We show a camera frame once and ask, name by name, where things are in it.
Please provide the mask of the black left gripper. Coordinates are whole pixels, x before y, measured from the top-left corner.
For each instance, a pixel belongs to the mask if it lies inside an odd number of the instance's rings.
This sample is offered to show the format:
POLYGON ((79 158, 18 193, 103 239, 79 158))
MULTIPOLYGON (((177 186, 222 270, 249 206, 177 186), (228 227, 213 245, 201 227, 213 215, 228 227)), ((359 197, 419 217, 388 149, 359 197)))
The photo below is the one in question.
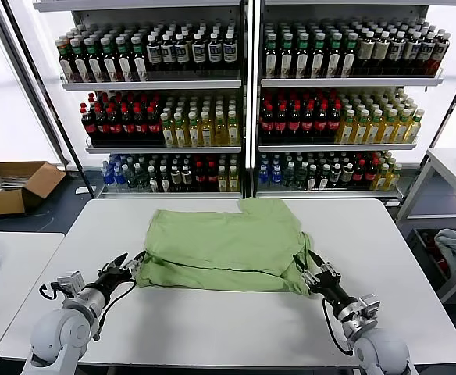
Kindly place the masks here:
POLYGON ((96 288, 104 292, 114 292, 118 285, 130 279, 130 273, 139 273, 146 252, 141 252, 133 259, 123 263, 127 255, 127 252, 123 253, 104 264, 98 271, 98 279, 94 282, 96 288))

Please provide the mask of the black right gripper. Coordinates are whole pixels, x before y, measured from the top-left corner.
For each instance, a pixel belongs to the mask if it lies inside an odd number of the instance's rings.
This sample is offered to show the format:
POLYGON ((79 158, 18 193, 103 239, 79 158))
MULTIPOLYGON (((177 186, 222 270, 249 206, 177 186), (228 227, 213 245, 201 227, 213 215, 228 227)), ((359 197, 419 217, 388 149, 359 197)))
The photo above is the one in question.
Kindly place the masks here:
POLYGON ((340 286, 341 274, 334 269, 330 262, 324 261, 320 255, 311 250, 308 251, 308 254, 318 267, 319 272, 317 276, 312 274, 306 264, 297 255, 293 255, 296 267, 308 288, 313 288, 312 291, 314 293, 321 294, 331 304, 334 312, 341 312, 350 304, 358 301, 340 286))

